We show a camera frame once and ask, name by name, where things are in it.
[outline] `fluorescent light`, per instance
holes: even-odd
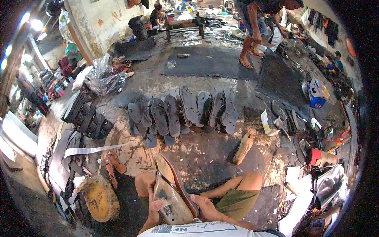
[[[33,27],[33,29],[35,29],[36,31],[41,31],[42,28],[44,27],[42,21],[37,20],[37,19],[33,19],[33,20],[30,22],[30,25],[31,25],[31,27]]]
[[[30,62],[31,60],[32,60],[32,57],[29,54],[24,54],[24,55],[22,55],[21,63],[23,63],[25,61]]]
[[[4,59],[2,62],[1,62],[1,69],[4,70],[6,67],[6,59]]]
[[[11,52],[12,52],[12,45],[8,45],[8,47],[5,50],[5,55],[9,56],[9,54],[11,54]]]
[[[47,36],[47,33],[44,32],[42,33],[39,37],[38,37],[38,41],[41,41],[43,38],[45,38]]]
[[[29,12],[25,12],[25,14],[21,18],[20,24],[22,25],[25,22],[27,22],[29,20],[29,17],[30,17],[30,13]]]

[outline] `black rubber sheet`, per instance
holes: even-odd
[[[134,41],[125,43],[116,43],[112,54],[113,58],[125,56],[125,60],[147,60],[151,57],[154,48],[154,37],[144,41]]]
[[[188,58],[178,58],[179,53],[190,54]],[[219,76],[242,80],[257,80],[258,74],[254,68],[243,67],[238,58],[241,51],[219,47],[176,47],[168,61],[175,60],[176,67],[167,68],[162,74],[167,76]]]
[[[304,81],[303,74],[279,53],[266,50],[259,71],[257,91],[295,109],[302,117],[309,118],[309,97],[304,95],[301,87]]]

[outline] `green shorts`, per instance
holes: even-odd
[[[215,208],[236,221],[241,221],[253,208],[260,190],[229,189]],[[149,197],[139,197],[142,205],[149,209]]]

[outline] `bare foot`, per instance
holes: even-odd
[[[239,61],[240,63],[242,64],[242,66],[248,68],[248,69],[252,69],[253,67],[250,65],[249,61],[247,60],[246,58],[246,54],[241,56],[240,55],[240,58],[239,58]]]
[[[265,55],[264,53],[260,53],[258,51],[254,51],[253,49],[249,50],[249,54],[252,55],[252,56],[256,55],[256,56],[259,56],[259,57],[264,57],[264,55]]]

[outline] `stacked sandal soles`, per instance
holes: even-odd
[[[157,145],[158,136],[167,146],[174,145],[175,137],[188,134],[192,124],[206,132],[218,129],[232,135],[238,120],[234,91],[219,87],[197,95],[186,85],[149,99],[139,94],[127,110],[131,136],[146,135],[149,148]]]

